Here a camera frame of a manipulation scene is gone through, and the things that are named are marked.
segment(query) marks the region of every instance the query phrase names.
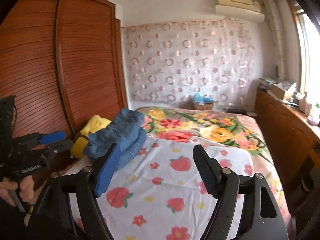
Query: human hand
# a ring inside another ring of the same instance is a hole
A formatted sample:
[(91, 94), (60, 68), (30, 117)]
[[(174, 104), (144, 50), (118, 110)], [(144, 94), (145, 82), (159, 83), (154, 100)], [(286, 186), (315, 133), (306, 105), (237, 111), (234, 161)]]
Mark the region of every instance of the human hand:
[[(20, 192), (19, 195), (24, 202), (29, 202), (33, 198), (33, 179), (32, 176), (25, 177), (20, 182)], [(2, 182), (0, 182), (0, 198), (6, 201), (10, 206), (15, 207), (15, 203), (9, 195), (9, 190), (16, 190), (18, 188), (18, 184), (15, 181), (11, 181), (8, 178), (4, 178)]]

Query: bed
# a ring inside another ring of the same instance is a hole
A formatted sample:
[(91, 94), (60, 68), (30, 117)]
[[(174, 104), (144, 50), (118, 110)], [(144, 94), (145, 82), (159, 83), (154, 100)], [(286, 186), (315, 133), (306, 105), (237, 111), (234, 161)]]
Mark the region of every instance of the bed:
[[(195, 167), (192, 149), (201, 144), (222, 167), (267, 179), (288, 226), (288, 212), (279, 177), (254, 119), (236, 114), (143, 107), (148, 139), (127, 166), (117, 171), (99, 199), (101, 213), (115, 239), (199, 239), (215, 200), (204, 187)], [(66, 174), (90, 165), (77, 162)], [(238, 195), (228, 239), (237, 232), (243, 205)], [(72, 213), (82, 227), (74, 195)]]

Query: floral blanket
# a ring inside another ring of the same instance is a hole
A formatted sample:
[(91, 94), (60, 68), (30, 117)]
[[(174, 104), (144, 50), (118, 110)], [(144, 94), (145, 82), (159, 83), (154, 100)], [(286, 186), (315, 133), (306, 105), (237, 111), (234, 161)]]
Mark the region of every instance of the floral blanket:
[(267, 179), (284, 222), (289, 227), (291, 216), (282, 185), (262, 133), (253, 118), (178, 108), (141, 107), (137, 111), (145, 114), (143, 128), (150, 136), (176, 142), (192, 142), (191, 137), (198, 136), (227, 147), (247, 150), (252, 158), (254, 172), (262, 173)]

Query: wooden dresser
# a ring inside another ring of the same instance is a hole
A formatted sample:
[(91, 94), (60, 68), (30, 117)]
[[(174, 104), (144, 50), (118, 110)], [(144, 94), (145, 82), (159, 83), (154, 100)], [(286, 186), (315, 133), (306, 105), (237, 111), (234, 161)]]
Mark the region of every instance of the wooden dresser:
[(320, 142), (319, 127), (309, 125), (297, 109), (260, 90), (255, 112), (285, 191), (296, 187), (313, 165), (320, 170), (320, 156), (314, 150)]

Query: wooden slatted door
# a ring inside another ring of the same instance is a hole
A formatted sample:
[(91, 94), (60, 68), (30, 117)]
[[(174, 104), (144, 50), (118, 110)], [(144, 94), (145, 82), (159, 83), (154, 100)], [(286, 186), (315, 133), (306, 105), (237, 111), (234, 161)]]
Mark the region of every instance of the wooden slatted door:
[(63, 130), (54, 53), (58, 0), (19, 0), (0, 26), (0, 98), (16, 95), (14, 137)]
[(113, 4), (95, 0), (60, 0), (57, 68), (75, 132), (93, 115), (113, 119), (122, 107), (117, 91), (114, 10)]

